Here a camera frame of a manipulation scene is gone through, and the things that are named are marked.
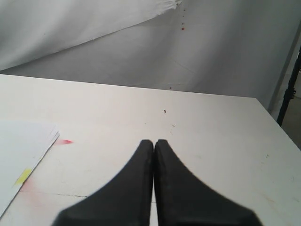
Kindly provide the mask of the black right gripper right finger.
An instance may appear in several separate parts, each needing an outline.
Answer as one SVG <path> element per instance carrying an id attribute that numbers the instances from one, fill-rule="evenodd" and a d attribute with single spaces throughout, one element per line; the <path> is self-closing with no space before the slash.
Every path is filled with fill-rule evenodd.
<path id="1" fill-rule="evenodd" d="M 258 226 L 256 214 L 208 187 L 166 140 L 154 149 L 154 184 L 160 226 Z"/>

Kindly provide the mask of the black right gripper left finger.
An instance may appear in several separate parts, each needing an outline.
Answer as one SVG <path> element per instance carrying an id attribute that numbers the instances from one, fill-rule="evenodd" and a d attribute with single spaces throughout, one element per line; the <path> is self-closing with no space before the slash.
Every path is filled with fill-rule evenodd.
<path id="1" fill-rule="evenodd" d="M 55 226 L 148 226 L 153 143 L 142 140 L 123 169 L 100 190 L 64 209 Z"/>

